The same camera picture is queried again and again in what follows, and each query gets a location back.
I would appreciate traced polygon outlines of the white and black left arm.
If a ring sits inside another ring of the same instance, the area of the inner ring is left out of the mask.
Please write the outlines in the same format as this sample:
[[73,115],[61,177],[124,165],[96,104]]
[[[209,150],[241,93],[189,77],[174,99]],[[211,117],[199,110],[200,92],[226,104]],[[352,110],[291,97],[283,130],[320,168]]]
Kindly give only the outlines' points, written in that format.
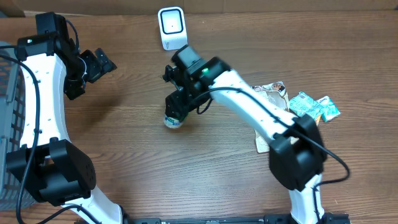
[[102,49],[80,51],[69,36],[73,24],[54,12],[35,17],[36,35],[20,38],[10,61],[25,85],[25,118],[18,148],[5,155],[7,170],[19,181],[16,218],[22,221],[24,194],[36,202],[71,210],[86,223],[127,223],[123,208],[96,184],[91,159],[69,138],[65,99],[74,100],[116,65]]

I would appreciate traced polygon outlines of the teal wet wipes pack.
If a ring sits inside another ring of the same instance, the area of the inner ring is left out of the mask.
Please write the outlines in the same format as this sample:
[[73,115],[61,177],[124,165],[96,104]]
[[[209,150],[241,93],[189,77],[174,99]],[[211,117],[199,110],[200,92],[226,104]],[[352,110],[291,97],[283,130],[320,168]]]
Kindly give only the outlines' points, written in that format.
[[299,117],[307,114],[311,118],[317,119],[323,114],[323,106],[303,91],[300,91],[297,96],[293,97],[289,101],[289,103],[290,110]]

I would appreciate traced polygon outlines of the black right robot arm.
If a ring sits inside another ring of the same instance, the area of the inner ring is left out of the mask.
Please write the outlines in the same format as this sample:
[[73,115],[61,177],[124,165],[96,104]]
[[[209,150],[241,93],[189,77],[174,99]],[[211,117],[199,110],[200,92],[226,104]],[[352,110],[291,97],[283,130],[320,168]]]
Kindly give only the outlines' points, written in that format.
[[321,223],[325,212],[319,185],[326,153],[315,121],[273,105],[218,57],[205,61],[185,45],[171,61],[173,65],[166,66],[162,77],[176,87],[165,99],[166,127],[181,127],[189,112],[211,101],[229,108],[268,144],[269,168],[289,190],[290,219],[295,223]]

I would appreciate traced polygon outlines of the beige brown snack pouch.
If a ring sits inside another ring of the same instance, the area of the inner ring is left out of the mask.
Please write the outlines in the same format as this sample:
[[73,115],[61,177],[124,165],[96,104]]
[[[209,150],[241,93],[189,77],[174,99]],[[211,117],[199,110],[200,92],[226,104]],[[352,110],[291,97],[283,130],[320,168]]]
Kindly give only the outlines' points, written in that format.
[[[289,111],[289,99],[286,87],[282,81],[270,83],[268,85],[256,85],[252,86],[252,89],[262,95],[265,99],[282,108],[285,111]],[[256,131],[255,132],[255,146],[258,153],[264,153],[269,151],[269,146],[264,138]]]

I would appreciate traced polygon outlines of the small teal tissue pack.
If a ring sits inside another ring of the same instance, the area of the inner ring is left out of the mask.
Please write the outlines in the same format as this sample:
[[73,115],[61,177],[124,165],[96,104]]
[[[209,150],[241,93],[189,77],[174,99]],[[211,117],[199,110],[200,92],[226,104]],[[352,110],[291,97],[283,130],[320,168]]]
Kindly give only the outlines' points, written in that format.
[[324,122],[329,122],[341,114],[329,96],[324,96],[317,100],[317,102],[323,106],[322,119]]

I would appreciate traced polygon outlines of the green lid jar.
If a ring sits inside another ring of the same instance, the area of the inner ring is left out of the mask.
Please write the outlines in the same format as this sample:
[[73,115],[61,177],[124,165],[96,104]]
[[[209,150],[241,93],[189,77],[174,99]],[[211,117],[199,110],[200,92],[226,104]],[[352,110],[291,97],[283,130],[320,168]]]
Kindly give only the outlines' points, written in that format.
[[166,125],[166,127],[170,128],[170,129],[180,128],[184,121],[185,121],[185,118],[177,119],[177,118],[173,118],[173,117],[167,116],[167,115],[164,116],[164,124]]

